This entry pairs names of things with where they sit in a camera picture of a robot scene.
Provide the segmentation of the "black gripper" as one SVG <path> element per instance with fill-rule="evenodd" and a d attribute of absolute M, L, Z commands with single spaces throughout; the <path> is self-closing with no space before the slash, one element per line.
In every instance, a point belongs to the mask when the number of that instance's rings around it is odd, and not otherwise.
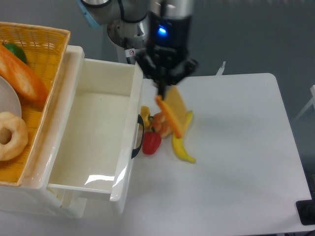
<path fill-rule="evenodd" d="M 180 19 L 149 14 L 149 36 L 144 49 L 135 59 L 148 79 L 158 84 L 158 95 L 166 96 L 198 67 L 187 49 L 191 16 Z"/>

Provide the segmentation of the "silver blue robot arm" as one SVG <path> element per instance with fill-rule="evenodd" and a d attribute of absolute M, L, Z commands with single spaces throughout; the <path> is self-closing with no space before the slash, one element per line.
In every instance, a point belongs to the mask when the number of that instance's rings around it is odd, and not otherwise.
<path fill-rule="evenodd" d="M 79 0 L 92 28 L 107 26 L 109 39 L 124 50 L 135 49 L 135 61 L 158 95 L 194 72 L 196 60 L 187 49 L 192 0 Z"/>

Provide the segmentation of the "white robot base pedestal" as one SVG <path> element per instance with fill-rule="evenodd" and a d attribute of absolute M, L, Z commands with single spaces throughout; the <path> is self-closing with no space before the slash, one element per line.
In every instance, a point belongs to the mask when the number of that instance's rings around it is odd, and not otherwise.
<path fill-rule="evenodd" d="M 137 23 L 121 19 L 107 25 L 107 35 L 116 47 L 118 62 L 135 64 L 136 54 L 145 48 L 149 33 L 149 19 L 146 16 Z"/>

